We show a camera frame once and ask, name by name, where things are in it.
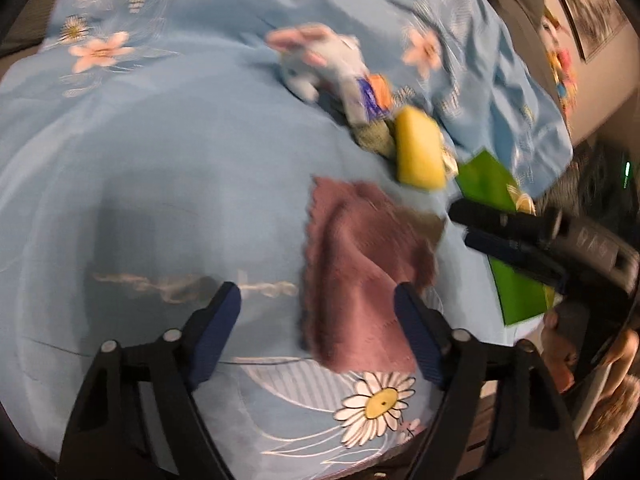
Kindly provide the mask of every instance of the metal screw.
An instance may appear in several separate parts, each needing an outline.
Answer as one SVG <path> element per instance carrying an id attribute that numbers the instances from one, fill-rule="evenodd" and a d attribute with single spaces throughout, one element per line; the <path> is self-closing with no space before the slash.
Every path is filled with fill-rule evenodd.
<path id="1" fill-rule="evenodd" d="M 456 341 L 460 341 L 461 343 L 466 343 L 467 341 L 471 341 L 471 334 L 464 330 L 463 328 L 457 328 L 453 332 L 451 332 L 451 336 Z"/>
<path id="2" fill-rule="evenodd" d="M 174 341 L 178 341 L 182 337 L 182 332 L 180 332 L 177 328 L 170 328 L 164 334 L 162 334 L 162 339 L 167 341 L 168 343 L 173 343 Z"/>
<path id="3" fill-rule="evenodd" d="M 118 343 L 116 343 L 113 339 L 109 339 L 102 343 L 100 346 L 100 351 L 108 354 L 109 352 L 113 352 L 118 347 Z"/>
<path id="4" fill-rule="evenodd" d="M 536 346 L 528 339 L 521 339 L 518 341 L 518 346 L 528 354 L 533 354 L 533 352 L 536 351 Z"/>

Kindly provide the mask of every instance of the green card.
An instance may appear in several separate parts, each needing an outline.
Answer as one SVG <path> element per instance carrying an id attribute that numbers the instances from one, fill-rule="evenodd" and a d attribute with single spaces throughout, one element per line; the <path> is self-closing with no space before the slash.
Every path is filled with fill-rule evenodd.
<path id="1" fill-rule="evenodd" d="M 458 169 L 456 180 L 466 198 L 505 211 L 516 211 L 507 186 L 518 186 L 511 173 L 489 152 L 479 153 Z M 489 263 L 505 325 L 519 323 L 546 312 L 545 285 L 517 273 L 513 267 L 494 258 L 489 258 Z"/>

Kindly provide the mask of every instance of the olive green object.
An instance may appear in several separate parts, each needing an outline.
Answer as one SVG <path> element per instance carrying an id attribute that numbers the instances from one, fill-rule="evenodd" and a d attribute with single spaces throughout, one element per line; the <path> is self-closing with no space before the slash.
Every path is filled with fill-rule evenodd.
<path id="1" fill-rule="evenodd" d="M 352 129 L 356 144 L 363 150 L 393 159 L 396 158 L 396 142 L 384 120 L 371 121 L 366 126 Z"/>
<path id="2" fill-rule="evenodd" d="M 511 173 L 489 152 L 479 153 L 458 169 L 456 181 L 466 198 L 504 211 L 516 211 L 508 186 L 517 187 L 517 184 Z M 505 325 L 519 323 L 546 312 L 547 291 L 542 283 L 516 272 L 513 267 L 500 260 L 489 258 L 489 263 Z"/>

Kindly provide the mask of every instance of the blue gripper pad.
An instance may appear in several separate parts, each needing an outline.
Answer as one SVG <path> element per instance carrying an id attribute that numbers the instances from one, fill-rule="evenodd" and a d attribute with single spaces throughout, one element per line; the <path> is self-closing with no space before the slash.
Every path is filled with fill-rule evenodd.
<path id="1" fill-rule="evenodd" d="M 425 306 L 409 283 L 401 283 L 396 287 L 394 309 L 422 376 L 444 388 L 446 375 L 442 360 L 451 346 L 450 328 L 446 321 L 440 313 L 430 311 Z"/>
<path id="2" fill-rule="evenodd" d="M 235 283 L 223 283 L 209 306 L 192 315 L 185 330 L 193 328 L 193 347 L 187 382 L 191 391 L 208 381 L 220 360 L 229 335 L 238 320 L 242 299 Z"/>

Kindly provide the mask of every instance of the person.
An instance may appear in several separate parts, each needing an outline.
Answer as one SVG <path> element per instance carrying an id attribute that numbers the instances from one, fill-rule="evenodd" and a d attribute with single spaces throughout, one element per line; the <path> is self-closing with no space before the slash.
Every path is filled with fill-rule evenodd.
<path id="1" fill-rule="evenodd" d="M 561 393 L 571 388 L 574 383 L 574 375 L 571 367 L 577 361 L 577 350 L 566 338 L 559 335 L 558 313 L 550 309 L 544 316 L 542 329 L 542 360 L 551 374 L 552 379 Z M 618 338 L 605 355 L 601 365 L 611 365 L 609 377 L 600 396 L 601 399 L 610 397 L 622 379 L 629 372 L 638 352 L 640 338 L 638 332 L 630 328 L 620 333 Z"/>

